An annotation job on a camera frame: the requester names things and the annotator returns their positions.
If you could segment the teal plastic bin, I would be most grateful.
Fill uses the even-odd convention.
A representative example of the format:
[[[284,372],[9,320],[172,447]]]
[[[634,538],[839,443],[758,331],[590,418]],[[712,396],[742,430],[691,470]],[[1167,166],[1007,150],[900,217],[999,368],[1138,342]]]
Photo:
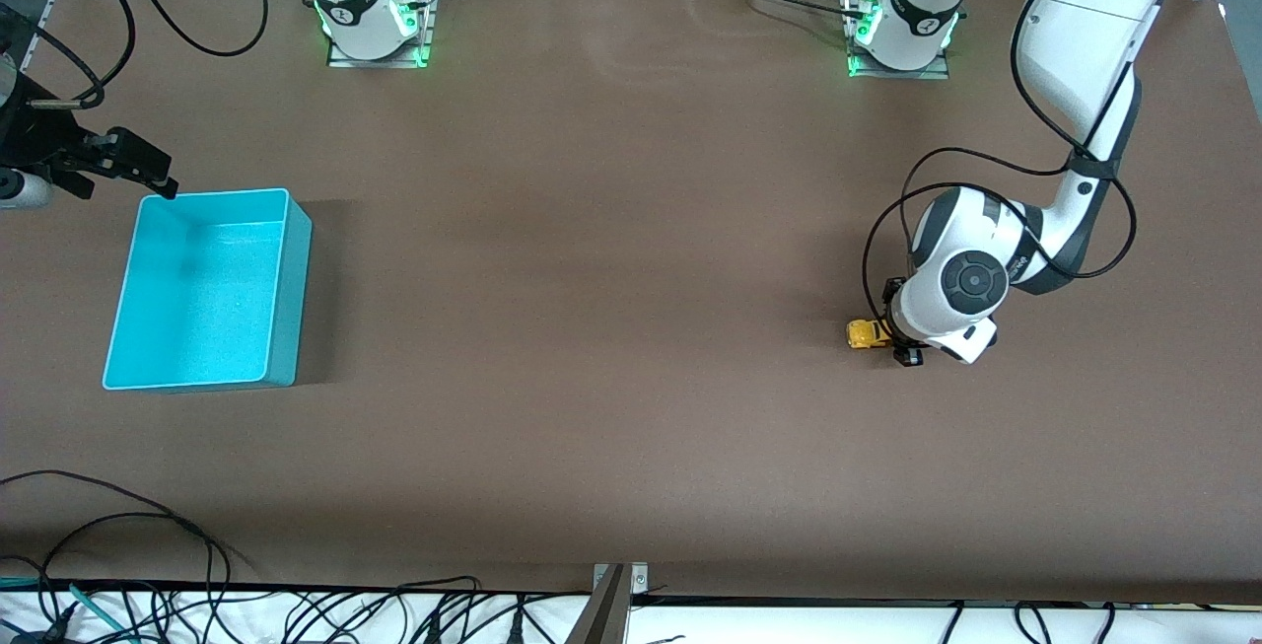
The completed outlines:
[[[310,216],[284,188],[141,200],[103,389],[297,383],[312,237]]]

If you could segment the small metal bracket plate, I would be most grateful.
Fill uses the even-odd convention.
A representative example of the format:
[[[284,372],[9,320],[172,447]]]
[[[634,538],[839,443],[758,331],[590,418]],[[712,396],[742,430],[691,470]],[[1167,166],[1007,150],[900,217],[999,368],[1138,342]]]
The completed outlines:
[[[612,563],[597,563],[594,566],[594,577],[592,578],[592,590],[599,586],[599,581],[603,580],[611,568],[615,566]],[[631,562],[625,563],[625,571],[630,577],[630,591],[632,595],[645,593],[649,590],[650,576],[649,564],[646,562]]]

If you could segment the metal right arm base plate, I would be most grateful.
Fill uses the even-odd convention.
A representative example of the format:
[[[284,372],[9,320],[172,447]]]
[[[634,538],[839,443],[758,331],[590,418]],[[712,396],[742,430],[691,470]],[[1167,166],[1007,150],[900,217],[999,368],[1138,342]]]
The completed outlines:
[[[316,3],[333,68],[423,69],[438,16],[438,0],[379,0],[358,16],[345,6]]]

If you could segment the aluminium profile bar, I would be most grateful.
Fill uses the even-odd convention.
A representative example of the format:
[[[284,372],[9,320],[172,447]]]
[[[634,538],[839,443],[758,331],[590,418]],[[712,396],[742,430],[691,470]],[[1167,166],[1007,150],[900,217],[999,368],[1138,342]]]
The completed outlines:
[[[565,644],[625,644],[628,612],[639,578],[634,563],[599,564],[594,590]]]

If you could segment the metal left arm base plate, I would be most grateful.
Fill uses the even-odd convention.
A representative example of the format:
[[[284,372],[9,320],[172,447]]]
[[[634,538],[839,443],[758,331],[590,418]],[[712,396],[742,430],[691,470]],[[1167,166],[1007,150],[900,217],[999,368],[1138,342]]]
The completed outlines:
[[[905,20],[886,8],[887,0],[839,0],[853,16],[846,21],[851,77],[945,81],[946,45],[958,14],[946,19]]]

